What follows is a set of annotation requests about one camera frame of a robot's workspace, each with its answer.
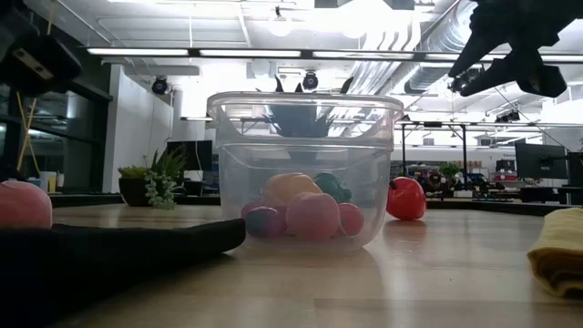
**wooden table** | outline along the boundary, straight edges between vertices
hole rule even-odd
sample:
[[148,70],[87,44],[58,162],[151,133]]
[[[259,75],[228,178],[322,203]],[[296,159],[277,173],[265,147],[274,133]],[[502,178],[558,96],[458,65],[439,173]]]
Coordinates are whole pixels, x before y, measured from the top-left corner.
[[[187,227],[218,207],[174,211],[125,205],[63,208],[56,222],[98,227]],[[170,274],[56,327],[583,327],[583,302],[533,281],[526,251],[542,218],[431,210],[389,220],[363,250],[257,251]]]

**yellow cloth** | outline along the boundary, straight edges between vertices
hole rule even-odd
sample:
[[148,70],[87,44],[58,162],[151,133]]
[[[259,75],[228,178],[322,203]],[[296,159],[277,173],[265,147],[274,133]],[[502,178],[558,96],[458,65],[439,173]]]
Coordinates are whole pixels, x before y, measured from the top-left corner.
[[528,253],[535,278],[547,292],[583,291],[583,210],[555,210]]

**plastic bin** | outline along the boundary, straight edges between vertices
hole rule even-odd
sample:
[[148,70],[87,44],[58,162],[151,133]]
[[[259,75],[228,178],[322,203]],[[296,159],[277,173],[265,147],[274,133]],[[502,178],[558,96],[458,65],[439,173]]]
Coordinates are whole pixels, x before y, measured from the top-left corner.
[[[403,111],[400,101],[390,97],[228,92],[210,97],[208,109],[217,129],[223,217],[239,218],[258,206],[275,209],[245,214],[246,245],[353,250],[371,241],[381,229],[394,122]],[[279,114],[277,122],[269,120],[274,109]],[[292,118],[282,112],[293,113]],[[306,122],[324,115],[334,118],[328,136],[305,137],[322,134],[322,128]],[[285,131],[278,131],[281,125]],[[301,173],[302,178],[291,173]],[[309,180],[322,192],[314,191]],[[300,197],[300,191],[315,194]],[[330,235],[332,225],[338,229]]]

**container rim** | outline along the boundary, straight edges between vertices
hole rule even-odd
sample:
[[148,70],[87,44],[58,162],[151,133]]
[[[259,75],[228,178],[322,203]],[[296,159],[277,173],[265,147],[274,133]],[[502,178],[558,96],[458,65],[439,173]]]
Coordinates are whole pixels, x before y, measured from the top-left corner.
[[207,108],[213,118],[217,118],[216,108],[223,105],[299,105],[333,106],[354,108],[384,108],[403,111],[403,103],[393,97],[366,95],[329,95],[293,92],[221,92],[207,99]]

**green plush toy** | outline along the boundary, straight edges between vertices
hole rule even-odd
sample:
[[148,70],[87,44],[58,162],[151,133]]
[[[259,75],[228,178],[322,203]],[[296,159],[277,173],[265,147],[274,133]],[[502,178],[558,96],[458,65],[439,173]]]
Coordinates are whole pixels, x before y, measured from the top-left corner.
[[348,189],[343,188],[341,182],[332,173],[320,173],[313,181],[322,192],[332,196],[339,204],[350,202],[350,198],[353,196]]

